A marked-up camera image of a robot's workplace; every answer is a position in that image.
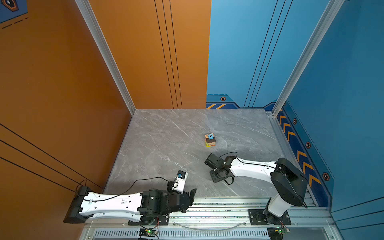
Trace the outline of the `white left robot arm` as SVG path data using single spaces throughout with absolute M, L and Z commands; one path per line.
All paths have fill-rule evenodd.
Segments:
M 67 224 L 83 224 L 88 219 L 126 219 L 150 225 L 171 213 L 186 213 L 194 203 L 197 189 L 190 192 L 169 193 L 151 189 L 129 195 L 104 195 L 82 186 L 63 220 Z

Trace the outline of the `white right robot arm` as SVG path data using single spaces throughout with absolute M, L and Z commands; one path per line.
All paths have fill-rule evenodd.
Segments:
M 291 224 L 288 209 L 305 207 L 305 195 L 309 181 L 305 174 L 285 158 L 275 162 L 258 162 L 226 155 L 225 159 L 210 154 L 205 164 L 211 168 L 210 175 L 214 183 L 227 182 L 235 177 L 248 177 L 273 184 L 277 195 L 270 198 L 264 210 L 248 210 L 252 225 Z

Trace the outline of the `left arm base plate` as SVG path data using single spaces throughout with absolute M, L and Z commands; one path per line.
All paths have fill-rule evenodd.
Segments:
M 169 224 L 169 215 L 163 216 L 159 214 L 146 214 L 140 217 L 139 222 L 129 221 L 129 226 L 167 226 Z

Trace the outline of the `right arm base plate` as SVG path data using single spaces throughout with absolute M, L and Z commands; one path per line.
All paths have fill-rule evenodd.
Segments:
M 249 209 L 248 210 L 250 223 L 256 225 L 285 225 L 292 224 L 288 211 L 285 211 L 281 217 L 277 217 L 270 213 L 267 209 Z

